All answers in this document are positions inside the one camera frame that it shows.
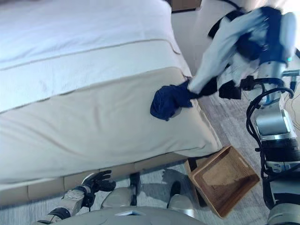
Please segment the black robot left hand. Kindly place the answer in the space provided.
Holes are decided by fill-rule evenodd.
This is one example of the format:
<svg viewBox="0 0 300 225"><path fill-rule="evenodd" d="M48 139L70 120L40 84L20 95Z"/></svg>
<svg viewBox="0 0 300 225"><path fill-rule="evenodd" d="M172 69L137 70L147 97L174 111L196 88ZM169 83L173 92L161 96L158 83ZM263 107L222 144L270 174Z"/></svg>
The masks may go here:
<svg viewBox="0 0 300 225"><path fill-rule="evenodd" d="M111 170L105 170L91 173L82 181L82 186L88 187L93 194L98 191L111 192L116 187L116 182L110 180L111 172Z"/></svg>

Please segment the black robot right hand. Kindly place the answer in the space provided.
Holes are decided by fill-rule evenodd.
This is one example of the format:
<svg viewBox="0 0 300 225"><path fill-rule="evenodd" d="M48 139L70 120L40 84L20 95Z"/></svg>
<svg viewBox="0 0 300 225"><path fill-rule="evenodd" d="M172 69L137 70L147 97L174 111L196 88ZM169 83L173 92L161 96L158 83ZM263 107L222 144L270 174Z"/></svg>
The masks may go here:
<svg viewBox="0 0 300 225"><path fill-rule="evenodd" d="M261 7L264 28L258 32L260 40L254 40L254 31L242 35L237 42L238 52L248 60L259 60L259 64L278 62L287 64L288 50L281 38L283 15L272 7Z"/></svg>

